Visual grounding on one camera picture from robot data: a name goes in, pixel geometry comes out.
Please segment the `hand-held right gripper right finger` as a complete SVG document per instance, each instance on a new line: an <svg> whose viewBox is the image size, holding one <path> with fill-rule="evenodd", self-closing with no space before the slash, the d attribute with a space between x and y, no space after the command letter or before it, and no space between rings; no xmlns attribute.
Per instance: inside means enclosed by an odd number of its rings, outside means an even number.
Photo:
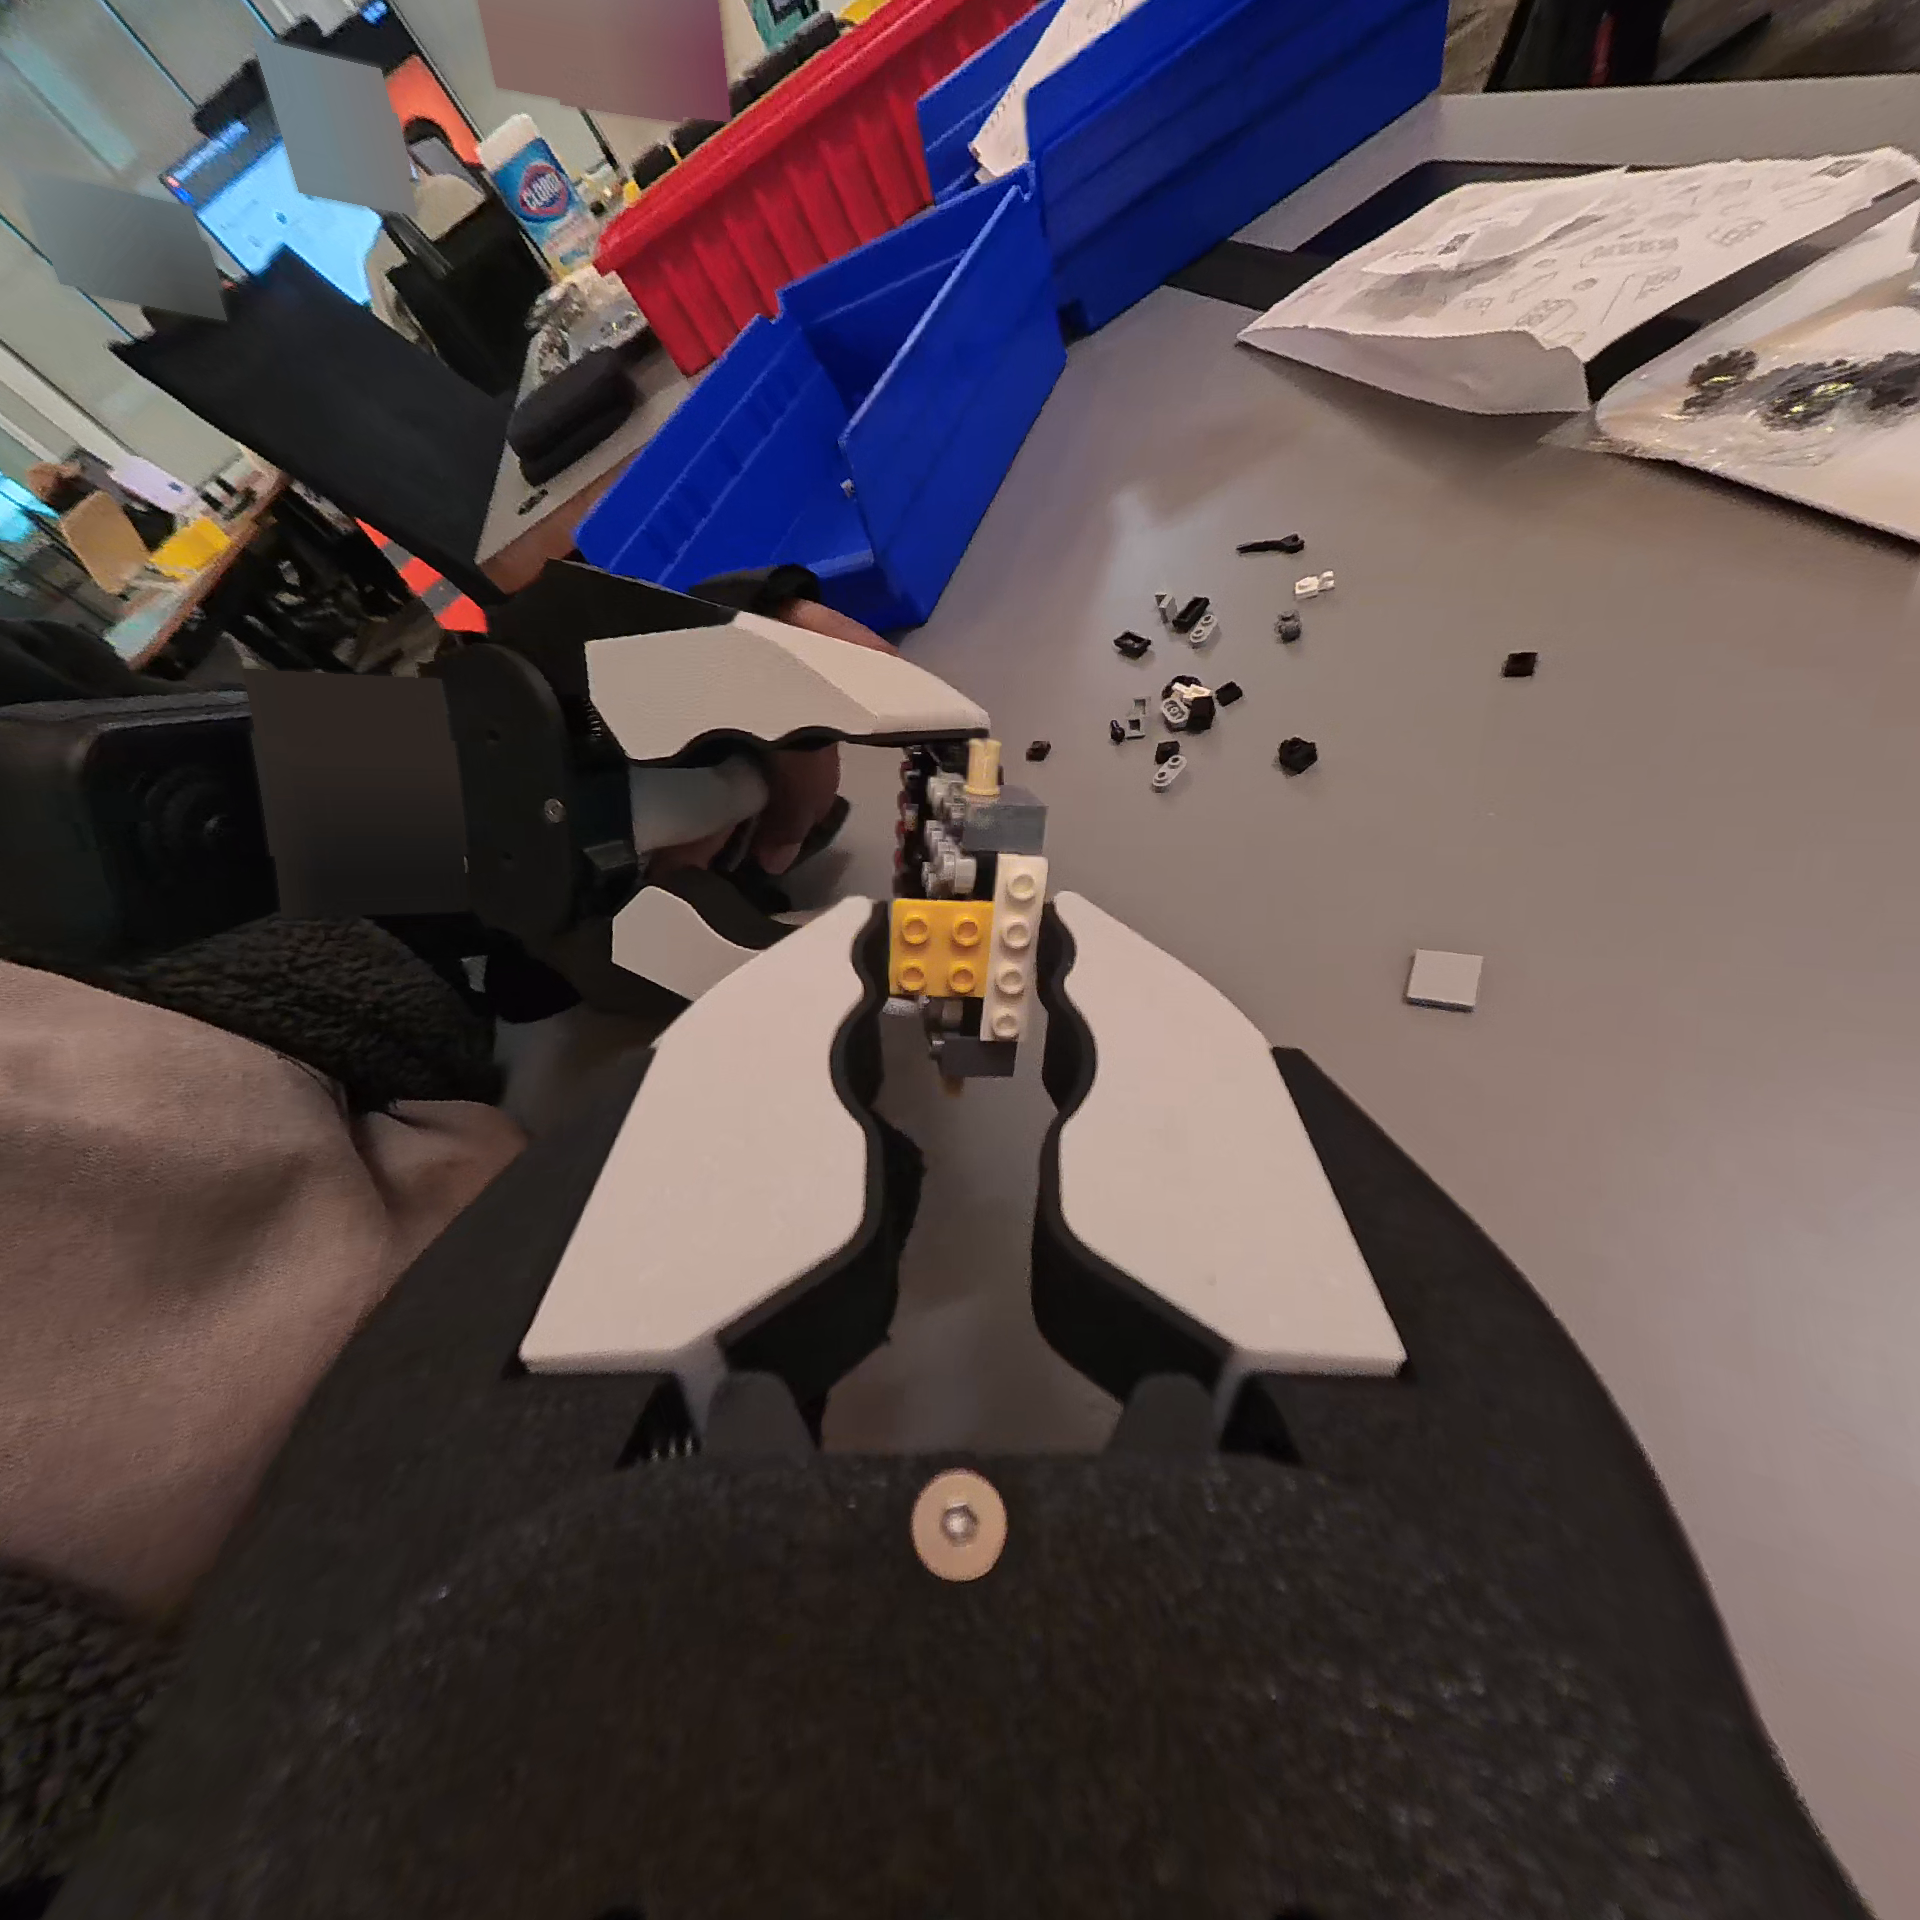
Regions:
<svg viewBox="0 0 1920 1920"><path fill-rule="evenodd" d="M1404 1337L1262 1030L1082 895L1041 928L1036 1324L1115 1403L1395 1378Z"/></svg>

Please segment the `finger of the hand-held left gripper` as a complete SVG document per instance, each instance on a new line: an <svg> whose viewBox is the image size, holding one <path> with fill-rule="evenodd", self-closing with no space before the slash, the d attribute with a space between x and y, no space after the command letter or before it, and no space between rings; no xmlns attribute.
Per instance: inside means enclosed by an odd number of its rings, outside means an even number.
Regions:
<svg viewBox="0 0 1920 1920"><path fill-rule="evenodd" d="M614 964L696 1002L794 931L736 887L643 887L614 914Z"/></svg>
<svg viewBox="0 0 1920 1920"><path fill-rule="evenodd" d="M632 759L716 740L915 746L988 737L992 720L924 668L766 615L585 646L587 698Z"/></svg>

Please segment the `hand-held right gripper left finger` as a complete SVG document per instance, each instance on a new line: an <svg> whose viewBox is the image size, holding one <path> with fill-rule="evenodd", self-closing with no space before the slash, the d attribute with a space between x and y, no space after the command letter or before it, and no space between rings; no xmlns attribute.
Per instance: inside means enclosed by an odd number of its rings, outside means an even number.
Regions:
<svg viewBox="0 0 1920 1920"><path fill-rule="evenodd" d="M878 1118L882 913L844 902L665 1030L518 1344L530 1377L726 1377L805 1409L898 1299Z"/></svg>

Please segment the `yellow hinge brick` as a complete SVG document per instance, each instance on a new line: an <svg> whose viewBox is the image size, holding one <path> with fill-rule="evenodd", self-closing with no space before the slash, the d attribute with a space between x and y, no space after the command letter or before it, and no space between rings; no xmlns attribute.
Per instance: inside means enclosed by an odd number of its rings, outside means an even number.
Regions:
<svg viewBox="0 0 1920 1920"><path fill-rule="evenodd" d="M888 992L894 1000L981 1000L992 974L990 899L897 899Z"/></svg>

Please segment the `toy brick car chassis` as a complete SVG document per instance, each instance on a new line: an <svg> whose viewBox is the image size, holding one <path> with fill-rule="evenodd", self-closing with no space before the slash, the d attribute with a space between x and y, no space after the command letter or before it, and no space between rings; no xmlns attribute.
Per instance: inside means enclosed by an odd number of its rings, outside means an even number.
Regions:
<svg viewBox="0 0 1920 1920"><path fill-rule="evenodd" d="M904 751L894 902L994 904L992 974L981 1000L888 1000L889 1012L918 1024L949 1094L1013 1078L1036 1023L1049 899L1048 825L1042 799L1008 780L1000 740L973 737Z"/></svg>

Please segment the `grey desk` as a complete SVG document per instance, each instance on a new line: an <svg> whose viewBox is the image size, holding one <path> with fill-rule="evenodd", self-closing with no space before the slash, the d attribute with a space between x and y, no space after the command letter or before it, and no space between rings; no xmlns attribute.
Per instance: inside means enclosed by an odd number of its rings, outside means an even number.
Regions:
<svg viewBox="0 0 1920 1920"><path fill-rule="evenodd" d="M1166 286L1075 344L905 650L1051 740L1016 780L1053 883L1306 1050L1557 1313L1836 1857L1915 1915L1915 555L1243 326ZM1205 654L1161 591L1214 598ZM1108 723L1182 673L1243 700L1157 791L1161 728ZM1476 1010L1404 1002L1420 950L1484 955Z"/></svg>

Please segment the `person's left hand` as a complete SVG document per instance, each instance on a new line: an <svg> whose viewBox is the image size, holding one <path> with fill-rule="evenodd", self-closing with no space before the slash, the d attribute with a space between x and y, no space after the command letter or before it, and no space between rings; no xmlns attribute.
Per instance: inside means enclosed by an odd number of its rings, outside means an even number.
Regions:
<svg viewBox="0 0 1920 1920"><path fill-rule="evenodd" d="M777 880L826 851L846 822L844 754L837 744L766 751L757 752L755 770L766 800L750 824L734 830L717 868L740 874L755 866Z"/></svg>

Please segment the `orange striped barrier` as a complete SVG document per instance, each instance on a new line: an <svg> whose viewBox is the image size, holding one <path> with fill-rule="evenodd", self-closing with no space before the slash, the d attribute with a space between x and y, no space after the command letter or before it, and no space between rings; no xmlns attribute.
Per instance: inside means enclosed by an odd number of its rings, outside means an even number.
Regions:
<svg viewBox="0 0 1920 1920"><path fill-rule="evenodd" d="M356 527L445 633L483 635L490 631L490 614L465 587L381 535L372 524L362 519Z"/></svg>

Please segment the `person's black fleece jacket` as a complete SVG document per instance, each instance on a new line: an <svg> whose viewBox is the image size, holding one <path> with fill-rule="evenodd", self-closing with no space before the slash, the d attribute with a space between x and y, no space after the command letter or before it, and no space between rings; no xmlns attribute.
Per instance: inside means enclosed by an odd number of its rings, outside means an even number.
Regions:
<svg viewBox="0 0 1920 1920"><path fill-rule="evenodd" d="M403 1099L498 1110L493 1026L366 921L266 920L147 963L50 971L318 1067L354 1114ZM177 1671L177 1623L5 1563L5 1915L41 1915Z"/></svg>

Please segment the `black zip case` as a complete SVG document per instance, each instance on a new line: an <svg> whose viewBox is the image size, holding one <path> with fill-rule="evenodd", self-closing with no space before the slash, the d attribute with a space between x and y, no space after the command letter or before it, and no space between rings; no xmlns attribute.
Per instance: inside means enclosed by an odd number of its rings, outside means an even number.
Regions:
<svg viewBox="0 0 1920 1920"><path fill-rule="evenodd" d="M507 449L530 487L550 482L606 444L637 404L625 350L597 347L528 392L507 422Z"/></svg>

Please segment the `black panel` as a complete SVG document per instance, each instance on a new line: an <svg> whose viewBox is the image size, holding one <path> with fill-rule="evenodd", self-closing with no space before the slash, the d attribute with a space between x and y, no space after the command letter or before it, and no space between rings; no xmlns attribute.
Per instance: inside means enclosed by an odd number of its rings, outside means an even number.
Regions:
<svg viewBox="0 0 1920 1920"><path fill-rule="evenodd" d="M113 355L233 444L396 539L474 599L509 402L403 342L300 257Z"/></svg>

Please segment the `scattered small brick pieces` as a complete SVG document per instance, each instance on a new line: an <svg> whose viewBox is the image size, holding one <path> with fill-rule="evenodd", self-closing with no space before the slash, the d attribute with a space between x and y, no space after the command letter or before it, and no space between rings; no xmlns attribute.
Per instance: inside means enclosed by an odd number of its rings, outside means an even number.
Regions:
<svg viewBox="0 0 1920 1920"><path fill-rule="evenodd" d="M1299 532L1260 537L1237 545L1234 554L1240 558L1270 555L1294 561L1306 554L1306 537ZM1306 635L1306 623L1299 614L1299 603L1325 598L1336 587L1338 576L1329 568L1301 576L1290 591L1292 603L1275 617L1275 640L1282 646L1299 642ZM1208 593L1186 594L1161 591L1154 594L1154 611L1160 633L1170 639L1178 650L1186 650L1198 657L1205 654L1217 639L1217 603ZM1145 662L1154 651L1154 646L1157 635L1140 631L1121 631L1112 642L1115 659L1126 663ZM1508 651L1502 659L1500 676L1502 682L1530 682L1538 675L1538 665L1538 651ZM1161 737L1154 737L1153 786L1157 791L1166 791L1186 769L1185 739L1208 735L1219 720L1219 713L1242 700L1243 686L1233 680L1208 682L1198 680L1193 673L1172 675L1154 700L1134 698L1126 713L1112 719L1108 739L1114 746L1130 746L1131 740L1148 739L1148 723L1157 723L1161 728ZM1027 763L1042 763L1049 754L1051 740L1042 737L1032 739L1024 748ZM1275 767L1288 778L1310 772L1310 769L1316 767L1316 759L1316 744L1306 737L1285 737L1275 748Z"/></svg>

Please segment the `red storage bin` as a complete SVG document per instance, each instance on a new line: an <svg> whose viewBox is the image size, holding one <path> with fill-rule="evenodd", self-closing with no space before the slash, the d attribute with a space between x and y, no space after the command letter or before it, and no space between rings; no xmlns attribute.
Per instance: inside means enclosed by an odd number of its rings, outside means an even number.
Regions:
<svg viewBox="0 0 1920 1920"><path fill-rule="evenodd" d="M650 183L600 240L675 369L697 375L781 291L932 204L922 97L1020 3L894 3Z"/></svg>

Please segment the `person's beige top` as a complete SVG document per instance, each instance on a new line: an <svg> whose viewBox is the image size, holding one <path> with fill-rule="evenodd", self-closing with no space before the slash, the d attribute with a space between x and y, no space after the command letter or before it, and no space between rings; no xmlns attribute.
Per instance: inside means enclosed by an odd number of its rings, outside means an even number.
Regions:
<svg viewBox="0 0 1920 1920"><path fill-rule="evenodd" d="M5 1563L170 1617L350 1337L526 1145L2 967Z"/></svg>

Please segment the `wipes canister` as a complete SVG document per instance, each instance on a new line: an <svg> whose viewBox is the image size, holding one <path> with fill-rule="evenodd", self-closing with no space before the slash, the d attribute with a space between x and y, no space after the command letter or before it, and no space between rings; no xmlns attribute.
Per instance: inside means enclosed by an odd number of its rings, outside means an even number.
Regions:
<svg viewBox="0 0 1920 1920"><path fill-rule="evenodd" d="M477 142L477 166L554 280L592 268L597 223L528 112L509 114Z"/></svg>

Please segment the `computer monitor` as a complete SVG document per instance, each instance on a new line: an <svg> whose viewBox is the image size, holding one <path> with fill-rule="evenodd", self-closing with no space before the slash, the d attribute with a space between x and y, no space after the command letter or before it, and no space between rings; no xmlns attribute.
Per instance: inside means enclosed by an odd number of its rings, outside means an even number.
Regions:
<svg viewBox="0 0 1920 1920"><path fill-rule="evenodd" d="M253 276L288 252L353 303L370 305L369 255L381 239L379 215L306 198L277 134L233 122L157 182L241 275Z"/></svg>

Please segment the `printed paper sheet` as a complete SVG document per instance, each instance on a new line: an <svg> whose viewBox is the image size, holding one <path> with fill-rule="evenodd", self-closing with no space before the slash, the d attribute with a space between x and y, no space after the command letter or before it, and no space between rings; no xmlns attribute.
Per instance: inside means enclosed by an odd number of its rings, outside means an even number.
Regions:
<svg viewBox="0 0 1920 1920"><path fill-rule="evenodd" d="M1029 97L1072 60L1104 40L1140 3L1061 3L1020 63L981 130L970 142L976 182L1000 182L1029 163Z"/></svg>

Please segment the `white printed paper bag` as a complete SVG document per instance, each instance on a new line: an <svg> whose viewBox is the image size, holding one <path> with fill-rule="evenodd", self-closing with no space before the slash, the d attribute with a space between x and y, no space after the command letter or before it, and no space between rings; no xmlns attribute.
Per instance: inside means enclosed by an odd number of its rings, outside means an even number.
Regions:
<svg viewBox="0 0 1920 1920"><path fill-rule="evenodd" d="M1915 188L1907 151L1469 183L1269 306L1240 344L1475 416L1577 414L1633 331Z"/></svg>

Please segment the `clear bag of black pieces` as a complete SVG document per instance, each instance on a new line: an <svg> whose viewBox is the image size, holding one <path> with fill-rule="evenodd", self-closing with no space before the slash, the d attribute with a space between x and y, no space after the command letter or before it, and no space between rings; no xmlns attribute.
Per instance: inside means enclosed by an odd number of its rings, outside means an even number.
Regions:
<svg viewBox="0 0 1920 1920"><path fill-rule="evenodd" d="M1915 194L1731 276L1548 444L1668 464L1917 539Z"/></svg>

